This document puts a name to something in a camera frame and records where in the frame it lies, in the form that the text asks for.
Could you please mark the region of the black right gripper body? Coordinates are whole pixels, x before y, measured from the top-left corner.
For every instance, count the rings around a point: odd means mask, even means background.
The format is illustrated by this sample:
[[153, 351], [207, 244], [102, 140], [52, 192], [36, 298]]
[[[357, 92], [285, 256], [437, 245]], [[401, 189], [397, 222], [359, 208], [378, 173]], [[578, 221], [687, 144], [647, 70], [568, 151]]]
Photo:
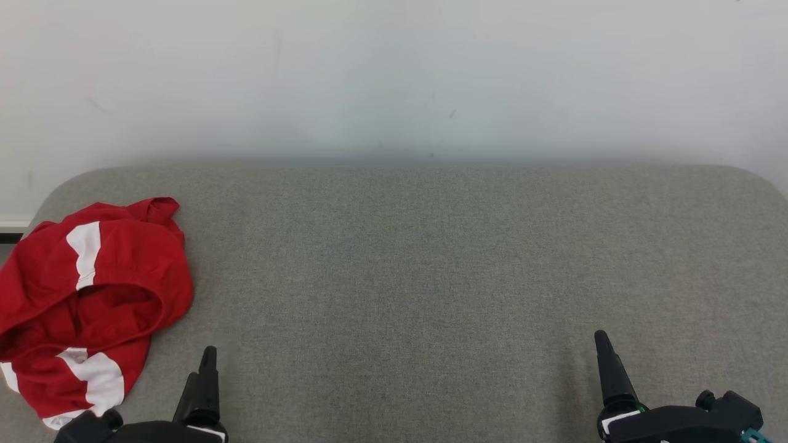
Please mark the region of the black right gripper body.
[[705, 390], [694, 406], [667, 405], [633, 412], [600, 413], [603, 442], [763, 442], [758, 406], [734, 391], [720, 397]]

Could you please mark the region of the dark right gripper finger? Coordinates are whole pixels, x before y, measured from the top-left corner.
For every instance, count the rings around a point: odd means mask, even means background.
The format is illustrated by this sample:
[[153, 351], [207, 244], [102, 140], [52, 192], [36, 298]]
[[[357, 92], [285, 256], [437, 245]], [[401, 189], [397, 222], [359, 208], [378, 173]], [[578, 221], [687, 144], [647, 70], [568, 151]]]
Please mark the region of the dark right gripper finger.
[[641, 406], [622, 361], [603, 330], [594, 333], [600, 392], [606, 412], [633, 412]]

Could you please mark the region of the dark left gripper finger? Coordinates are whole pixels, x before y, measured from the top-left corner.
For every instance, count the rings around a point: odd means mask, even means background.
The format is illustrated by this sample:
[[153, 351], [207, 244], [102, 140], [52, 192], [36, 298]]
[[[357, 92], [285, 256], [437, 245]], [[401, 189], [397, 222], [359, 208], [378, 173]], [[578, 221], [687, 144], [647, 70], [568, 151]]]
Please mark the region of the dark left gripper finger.
[[214, 346], [205, 348], [197, 371], [189, 374], [172, 421], [220, 431], [219, 371]]

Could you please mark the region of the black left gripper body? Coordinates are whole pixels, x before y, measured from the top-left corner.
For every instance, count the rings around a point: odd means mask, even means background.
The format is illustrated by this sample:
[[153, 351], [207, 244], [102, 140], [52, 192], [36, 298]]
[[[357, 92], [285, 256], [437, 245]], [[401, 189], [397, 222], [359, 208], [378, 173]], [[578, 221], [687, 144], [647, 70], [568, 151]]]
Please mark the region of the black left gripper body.
[[123, 423], [115, 409], [98, 416], [88, 410], [59, 429], [55, 442], [228, 442], [219, 415], [194, 410], [174, 421]]

